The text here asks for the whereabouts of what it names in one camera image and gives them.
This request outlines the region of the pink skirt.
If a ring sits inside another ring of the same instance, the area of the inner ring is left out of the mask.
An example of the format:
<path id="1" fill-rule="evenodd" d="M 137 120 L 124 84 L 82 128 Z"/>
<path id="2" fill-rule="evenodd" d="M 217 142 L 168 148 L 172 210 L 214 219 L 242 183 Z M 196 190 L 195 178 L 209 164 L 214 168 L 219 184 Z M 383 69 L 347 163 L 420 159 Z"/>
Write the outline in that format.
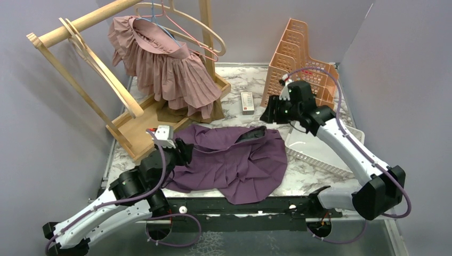
<path id="1" fill-rule="evenodd" d="M 114 47 L 112 64 L 123 63 L 141 93 L 167 101 L 171 109 L 188 107 L 188 115 L 201 112 L 210 118 L 221 89 L 185 42 L 178 46 L 154 23 L 132 15 L 114 17 L 108 39 Z"/>

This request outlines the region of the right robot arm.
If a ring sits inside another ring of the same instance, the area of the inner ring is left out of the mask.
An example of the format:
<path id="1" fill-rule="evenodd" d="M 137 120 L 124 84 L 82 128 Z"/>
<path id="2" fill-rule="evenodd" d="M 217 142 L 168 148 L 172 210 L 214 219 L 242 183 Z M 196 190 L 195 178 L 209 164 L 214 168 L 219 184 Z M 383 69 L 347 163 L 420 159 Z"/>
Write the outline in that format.
<path id="1" fill-rule="evenodd" d="M 325 186 L 309 195 L 308 211 L 320 217 L 328 209 L 356 211 L 374 220 L 401 203 L 406 173 L 399 165 L 389 166 L 372 154 L 345 128 L 329 106 L 317 106 L 311 85 L 305 81 L 281 79 L 279 95 L 271 95 L 260 117 L 266 123 L 297 122 L 331 148 L 352 171 L 360 189 Z"/>

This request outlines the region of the blue wire hanger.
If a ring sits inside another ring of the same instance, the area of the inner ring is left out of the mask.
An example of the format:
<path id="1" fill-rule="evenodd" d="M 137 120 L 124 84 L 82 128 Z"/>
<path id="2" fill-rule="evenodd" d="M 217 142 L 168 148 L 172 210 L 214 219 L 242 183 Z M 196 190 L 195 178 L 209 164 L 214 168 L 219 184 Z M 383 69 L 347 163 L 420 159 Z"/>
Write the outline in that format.
<path id="1" fill-rule="evenodd" d="M 154 23 L 157 27 L 159 27 L 167 36 L 169 36 L 178 46 L 181 46 L 178 41 L 174 38 L 174 36 L 165 29 L 165 27 L 161 26 L 158 23 L 158 19 L 157 17 L 164 15 L 164 11 L 162 11 L 161 14 L 156 15 L 155 14 L 155 9 L 154 9 L 154 1 L 151 1 L 151 15 L 147 15 L 147 16 L 139 16 L 139 19 Z"/>

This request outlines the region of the pink wire hanger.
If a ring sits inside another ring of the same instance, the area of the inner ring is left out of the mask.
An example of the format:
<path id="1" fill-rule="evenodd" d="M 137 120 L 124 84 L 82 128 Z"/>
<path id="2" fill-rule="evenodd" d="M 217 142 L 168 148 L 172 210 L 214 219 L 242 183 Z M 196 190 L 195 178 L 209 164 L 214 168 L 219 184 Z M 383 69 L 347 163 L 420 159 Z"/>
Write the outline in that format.
<path id="1" fill-rule="evenodd" d="M 159 26 L 161 29 L 163 29 L 164 32 L 166 32 L 168 35 L 170 35 L 171 38 L 174 38 L 176 36 L 176 37 L 184 39 L 194 45 L 198 45 L 201 49 L 205 50 L 206 52 L 208 52 L 212 55 L 211 57 L 209 57 L 207 55 L 205 57 L 214 62 L 217 62 L 219 60 L 219 57 L 225 55 L 225 53 L 227 51 L 227 47 L 226 47 L 224 40 L 215 31 L 213 31 L 209 25 L 176 9 L 174 1 L 169 1 L 168 5 L 165 5 L 163 1 L 161 1 L 160 3 L 155 3 L 154 1 L 140 2 L 133 6 L 133 10 L 137 17 L 139 17 L 140 19 L 155 23 L 157 26 Z M 207 37 L 209 39 L 214 39 L 218 42 L 220 49 L 219 50 L 215 49 L 214 43 L 208 42 L 207 40 L 200 41 L 197 38 L 195 38 L 188 31 L 186 31 L 182 26 L 180 26 L 175 20 L 173 20 L 170 16 L 168 16 L 169 13 L 173 13 L 179 17 L 182 17 L 182 18 L 192 22 L 196 26 L 200 27 L 203 32 L 203 35 L 207 35 Z M 161 24 L 158 23 L 158 17 L 166 18 L 178 30 L 174 30 L 174 29 L 162 26 Z"/>

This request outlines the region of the brown skirt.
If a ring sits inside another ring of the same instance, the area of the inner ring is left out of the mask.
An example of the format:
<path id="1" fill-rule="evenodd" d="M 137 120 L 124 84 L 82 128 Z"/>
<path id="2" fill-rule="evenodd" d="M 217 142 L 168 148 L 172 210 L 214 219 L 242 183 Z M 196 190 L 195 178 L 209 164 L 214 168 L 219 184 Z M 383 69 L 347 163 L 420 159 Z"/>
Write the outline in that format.
<path id="1" fill-rule="evenodd" d="M 225 118 L 223 113 L 223 108 L 221 104 L 221 100 L 217 99 L 212 104 L 212 112 L 210 118 L 202 118 L 201 112 L 196 112 L 193 115 L 188 115 L 188 107 L 180 108 L 180 109 L 171 109 L 168 105 L 168 102 L 165 101 L 165 104 L 157 109 L 157 119 L 160 122 L 180 122 L 184 118 L 189 118 L 190 120 L 197 123 L 211 123 L 213 121 L 221 120 Z"/>

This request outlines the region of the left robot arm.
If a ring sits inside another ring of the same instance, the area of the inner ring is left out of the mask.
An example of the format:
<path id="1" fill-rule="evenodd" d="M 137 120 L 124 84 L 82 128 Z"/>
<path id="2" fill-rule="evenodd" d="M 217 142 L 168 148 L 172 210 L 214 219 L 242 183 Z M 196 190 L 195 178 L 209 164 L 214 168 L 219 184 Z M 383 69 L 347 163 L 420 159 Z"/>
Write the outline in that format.
<path id="1" fill-rule="evenodd" d="M 123 172 L 90 205 L 62 222 L 48 222 L 46 255 L 87 255 L 90 248 L 117 230 L 141 220 L 171 218 L 162 187 L 176 166 L 187 166 L 194 145 L 182 139 L 163 147 Z"/>

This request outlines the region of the purple garment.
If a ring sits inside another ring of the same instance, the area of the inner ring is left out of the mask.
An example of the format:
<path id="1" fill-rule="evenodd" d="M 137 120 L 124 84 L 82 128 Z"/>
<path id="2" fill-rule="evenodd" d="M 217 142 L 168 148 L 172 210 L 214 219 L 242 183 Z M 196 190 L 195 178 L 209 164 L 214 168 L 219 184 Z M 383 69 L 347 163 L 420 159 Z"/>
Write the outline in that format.
<path id="1" fill-rule="evenodd" d="M 281 185 L 288 167 L 280 132 L 266 126 L 190 125 L 176 137 L 194 148 L 191 163 L 171 174 L 172 191 L 217 189 L 231 204 L 257 203 Z"/>

